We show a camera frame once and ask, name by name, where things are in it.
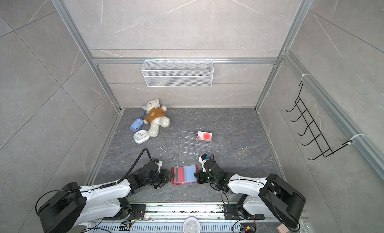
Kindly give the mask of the red leather card holder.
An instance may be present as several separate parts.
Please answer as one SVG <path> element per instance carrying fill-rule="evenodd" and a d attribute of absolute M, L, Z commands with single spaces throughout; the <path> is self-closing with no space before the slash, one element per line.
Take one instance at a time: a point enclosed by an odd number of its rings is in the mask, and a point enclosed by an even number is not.
<path fill-rule="evenodd" d="M 172 179 L 172 185 L 178 186 L 197 183 L 198 180 L 195 177 L 195 173 L 197 172 L 197 165 L 172 168 L 172 173 L 175 175 Z"/>

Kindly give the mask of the clear acrylic card stand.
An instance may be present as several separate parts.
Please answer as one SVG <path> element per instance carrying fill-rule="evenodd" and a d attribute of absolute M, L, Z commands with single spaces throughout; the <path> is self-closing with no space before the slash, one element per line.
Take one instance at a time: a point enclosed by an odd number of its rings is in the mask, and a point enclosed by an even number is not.
<path fill-rule="evenodd" d="M 189 155 L 210 155 L 213 149 L 213 142 L 198 140 L 198 132 L 182 131 L 180 152 Z"/>

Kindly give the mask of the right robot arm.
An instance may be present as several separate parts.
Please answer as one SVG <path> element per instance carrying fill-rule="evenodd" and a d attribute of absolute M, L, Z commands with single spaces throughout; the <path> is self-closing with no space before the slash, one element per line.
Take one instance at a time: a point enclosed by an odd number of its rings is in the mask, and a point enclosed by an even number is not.
<path fill-rule="evenodd" d="M 266 178 L 243 177 L 226 172 L 215 159 L 199 156 L 202 169 L 195 173 L 198 184 L 209 184 L 226 196 L 228 192 L 242 195 L 236 204 L 235 215 L 248 219 L 255 215 L 273 216 L 289 231 L 298 232 L 306 198 L 280 176 Z"/>

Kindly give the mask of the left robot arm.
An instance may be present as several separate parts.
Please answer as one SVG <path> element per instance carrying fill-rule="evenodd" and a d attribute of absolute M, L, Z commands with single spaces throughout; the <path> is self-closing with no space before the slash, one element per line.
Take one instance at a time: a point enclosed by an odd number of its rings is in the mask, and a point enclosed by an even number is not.
<path fill-rule="evenodd" d="M 175 177 L 162 165 L 162 161 L 154 159 L 110 183 L 79 186 L 72 182 L 65 185 L 36 210 L 43 231 L 66 233 L 75 226 L 93 220 L 125 220 L 132 217 L 128 196 L 136 194 L 144 186 L 161 188 Z"/>

